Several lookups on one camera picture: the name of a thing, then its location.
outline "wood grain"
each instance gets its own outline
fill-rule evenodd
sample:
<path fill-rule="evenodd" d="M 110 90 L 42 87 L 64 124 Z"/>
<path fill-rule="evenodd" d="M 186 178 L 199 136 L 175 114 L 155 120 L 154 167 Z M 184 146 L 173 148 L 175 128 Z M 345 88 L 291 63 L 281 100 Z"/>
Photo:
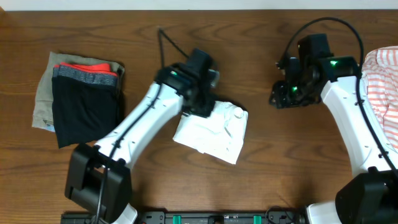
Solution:
<path fill-rule="evenodd" d="M 249 111 L 245 144 L 233 166 L 172 141 L 172 119 L 132 172 L 134 205 L 177 210 L 266 210 L 333 200 L 351 180 L 335 121 L 323 105 L 276 110 L 267 104 L 282 79 L 275 62 L 306 22 L 335 16 L 352 23 L 366 52 L 398 40 L 397 11 L 90 11 L 0 14 L 0 223 L 59 223 L 82 211 L 63 196 L 74 146 L 57 149 L 54 134 L 31 128 L 37 84 L 50 51 L 121 62 L 130 112 L 159 68 L 156 28 L 181 48 L 198 47 L 218 62 L 217 94 Z M 336 55 L 358 55 L 353 35 L 334 22 Z M 167 63 L 183 60 L 166 46 Z"/>

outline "wooden table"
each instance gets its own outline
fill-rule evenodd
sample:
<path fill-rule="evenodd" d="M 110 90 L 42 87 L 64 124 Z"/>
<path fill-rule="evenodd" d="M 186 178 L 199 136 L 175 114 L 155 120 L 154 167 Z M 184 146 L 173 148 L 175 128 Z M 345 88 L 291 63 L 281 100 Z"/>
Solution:
<path fill-rule="evenodd" d="M 0 14 L 0 223 L 59 223 L 82 211 L 63 191 L 74 146 L 57 148 L 53 133 L 31 128 L 37 84 L 49 52 L 124 64 L 126 112 L 142 99 L 159 68 L 156 31 L 162 26 L 186 51 L 217 62 L 217 93 L 249 111 L 245 143 L 234 166 L 172 141 L 172 119 L 132 172 L 138 207 L 177 210 L 266 210 L 333 200 L 351 180 L 335 121 L 324 105 L 276 110 L 268 105 L 282 75 L 275 62 L 306 22 L 336 16 L 352 23 L 365 51 L 396 45 L 398 11 L 90 11 Z M 359 54 L 345 27 L 324 22 L 336 55 Z M 167 63 L 183 58 L 169 44 Z"/>

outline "pink striped towel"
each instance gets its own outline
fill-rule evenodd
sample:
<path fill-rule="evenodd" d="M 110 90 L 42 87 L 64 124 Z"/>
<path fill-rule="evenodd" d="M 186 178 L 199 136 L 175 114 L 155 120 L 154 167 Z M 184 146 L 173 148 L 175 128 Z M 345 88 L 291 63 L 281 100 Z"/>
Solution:
<path fill-rule="evenodd" d="M 373 111 L 398 149 L 398 46 L 368 53 L 362 71 Z"/>

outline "stack of clothes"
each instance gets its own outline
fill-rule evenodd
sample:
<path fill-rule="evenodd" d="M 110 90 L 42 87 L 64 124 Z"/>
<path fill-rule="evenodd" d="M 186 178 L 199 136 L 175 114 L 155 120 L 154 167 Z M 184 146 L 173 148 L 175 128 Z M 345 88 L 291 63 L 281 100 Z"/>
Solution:
<path fill-rule="evenodd" d="M 32 126 L 55 131 L 59 147 L 103 138 L 123 119 L 123 74 L 116 62 L 51 52 L 37 88 Z"/>

